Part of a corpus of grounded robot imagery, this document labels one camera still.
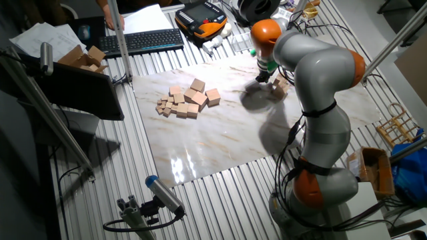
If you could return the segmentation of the person right hand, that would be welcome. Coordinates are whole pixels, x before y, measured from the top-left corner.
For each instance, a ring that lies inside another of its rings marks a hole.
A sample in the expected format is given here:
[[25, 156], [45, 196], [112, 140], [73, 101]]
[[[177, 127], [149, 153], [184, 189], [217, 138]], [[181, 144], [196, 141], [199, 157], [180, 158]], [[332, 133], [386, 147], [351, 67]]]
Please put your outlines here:
[[[104, 17], [105, 17], [105, 24], [106, 24], [106, 26], [109, 29], [114, 30], [115, 27], [114, 27], [113, 19], [112, 19], [112, 16], [111, 16], [111, 11], [109, 10], [109, 7], [107, 5], [103, 8], [103, 13], [104, 13]], [[120, 17], [121, 26], [125, 27], [123, 16], [120, 15], [119, 17]]]

